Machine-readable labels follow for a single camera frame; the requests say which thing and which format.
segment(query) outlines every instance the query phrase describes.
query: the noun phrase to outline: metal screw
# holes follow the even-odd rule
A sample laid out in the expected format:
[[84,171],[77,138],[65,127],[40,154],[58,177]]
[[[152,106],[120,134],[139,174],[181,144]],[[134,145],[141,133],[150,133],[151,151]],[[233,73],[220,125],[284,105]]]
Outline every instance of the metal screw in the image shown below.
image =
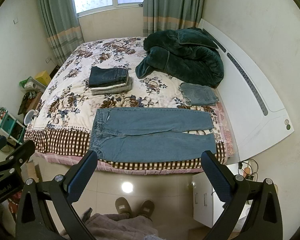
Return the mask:
[[33,182],[33,179],[27,179],[27,180],[26,180],[26,184],[27,184],[27,185],[32,184],[32,182]]
[[54,177],[55,181],[62,181],[63,175],[57,175]]
[[242,177],[241,175],[236,175],[236,176],[235,176],[235,179],[236,179],[237,181],[243,181],[243,177]]
[[272,182],[272,179],[269,179],[269,178],[266,179],[266,183],[269,184],[269,185],[271,185],[271,184],[273,183],[273,182]]

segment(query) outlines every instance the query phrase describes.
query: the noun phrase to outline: green plastic bag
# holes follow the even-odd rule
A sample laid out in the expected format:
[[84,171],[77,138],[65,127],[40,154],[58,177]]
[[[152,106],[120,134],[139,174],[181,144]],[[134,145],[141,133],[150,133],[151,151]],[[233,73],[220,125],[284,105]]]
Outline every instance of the green plastic bag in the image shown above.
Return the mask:
[[32,78],[32,77],[30,76],[27,79],[20,81],[19,86],[25,88],[25,85],[28,82],[29,78]]

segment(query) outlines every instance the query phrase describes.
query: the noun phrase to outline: bedside table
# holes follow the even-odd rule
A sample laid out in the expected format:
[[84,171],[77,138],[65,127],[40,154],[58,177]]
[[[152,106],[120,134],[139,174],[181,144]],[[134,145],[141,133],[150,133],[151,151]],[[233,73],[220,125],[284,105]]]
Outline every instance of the bedside table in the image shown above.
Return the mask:
[[[238,164],[227,166],[233,174],[238,174]],[[201,172],[192,176],[193,187],[193,218],[194,220],[212,228],[221,213],[223,212],[224,202],[221,202],[209,182],[206,174]],[[239,219],[246,216],[246,211],[251,205],[244,205]]]

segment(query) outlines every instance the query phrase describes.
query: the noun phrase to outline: cardboard box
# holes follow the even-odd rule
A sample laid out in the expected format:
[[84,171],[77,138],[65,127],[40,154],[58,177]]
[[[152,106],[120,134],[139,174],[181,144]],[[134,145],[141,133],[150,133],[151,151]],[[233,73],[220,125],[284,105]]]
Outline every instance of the cardboard box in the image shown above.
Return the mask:
[[39,81],[41,84],[48,86],[51,82],[51,77],[49,76],[47,71],[42,71],[38,73],[35,77],[35,80]]

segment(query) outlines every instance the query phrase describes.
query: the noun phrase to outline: white headboard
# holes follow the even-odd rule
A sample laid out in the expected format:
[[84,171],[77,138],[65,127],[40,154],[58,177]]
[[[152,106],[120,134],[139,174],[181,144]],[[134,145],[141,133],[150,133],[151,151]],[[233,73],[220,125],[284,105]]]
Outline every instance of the white headboard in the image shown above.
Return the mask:
[[230,38],[201,19],[218,45],[224,79],[217,90],[228,115],[238,154],[227,164],[246,160],[280,142],[294,130],[278,94],[254,61]]

